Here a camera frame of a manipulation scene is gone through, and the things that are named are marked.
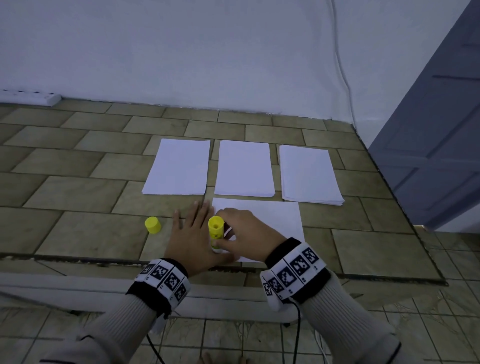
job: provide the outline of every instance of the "paper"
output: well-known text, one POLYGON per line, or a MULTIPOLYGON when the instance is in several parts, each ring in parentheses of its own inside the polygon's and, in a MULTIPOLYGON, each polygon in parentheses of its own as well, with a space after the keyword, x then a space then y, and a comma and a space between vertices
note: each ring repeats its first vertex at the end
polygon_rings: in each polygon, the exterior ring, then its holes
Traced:
POLYGON ((280 146, 284 200, 342 205, 328 150, 280 146))
POLYGON ((143 194, 204 194, 210 141, 160 141, 143 194))
POLYGON ((258 197, 275 195, 268 143, 222 140, 215 194, 258 197))
MULTIPOLYGON (((250 210, 259 220, 286 238, 293 237, 302 243, 305 242, 298 202, 234 200, 215 197, 212 200, 212 206, 215 212, 226 207, 250 210)), ((241 257, 238 262, 256 261, 241 257)))

